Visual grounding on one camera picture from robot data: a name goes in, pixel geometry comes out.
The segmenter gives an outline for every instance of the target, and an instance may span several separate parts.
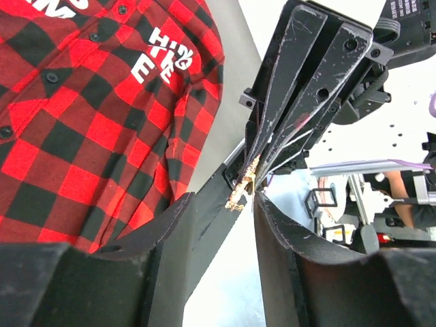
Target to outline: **person's arm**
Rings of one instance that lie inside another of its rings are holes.
[[[409,197],[403,178],[401,177],[401,172],[387,172],[385,176],[389,180],[392,198],[405,199]],[[397,204],[394,207],[403,223],[407,227],[415,228],[413,206],[411,204]]]

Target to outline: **shirt button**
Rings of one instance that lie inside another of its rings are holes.
[[[120,6],[118,7],[118,13],[119,13],[120,15],[126,15],[126,13],[127,13],[127,7],[126,7],[125,5],[120,5]]]
[[[98,41],[100,41],[100,36],[97,33],[91,33],[91,34],[89,34],[89,39],[92,42],[98,42]]]
[[[12,127],[10,126],[0,127],[0,138],[6,140],[8,138],[11,138],[12,135],[14,135],[14,131],[12,130]]]
[[[47,73],[46,79],[50,83],[57,83],[59,81],[59,77],[55,73]]]

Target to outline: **red plaid shirt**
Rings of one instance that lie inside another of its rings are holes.
[[[222,63],[204,0],[0,1],[0,240],[93,252],[162,213]]]

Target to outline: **screw hole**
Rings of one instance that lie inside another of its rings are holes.
[[[316,95],[320,101],[325,101],[328,99],[328,89],[320,89]]]
[[[371,51],[371,57],[378,58],[380,56],[381,52],[379,49],[374,49]]]
[[[346,49],[346,51],[353,51],[357,48],[357,41],[354,39],[350,39],[346,41],[346,43],[344,43],[343,47],[344,49]]]
[[[121,250],[121,247],[119,245],[109,245],[107,247],[102,247],[98,252],[99,253],[109,253],[109,252],[117,252],[120,250]]]

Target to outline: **white floor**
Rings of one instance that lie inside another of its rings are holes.
[[[183,327],[265,327],[248,206],[204,274],[185,307]]]

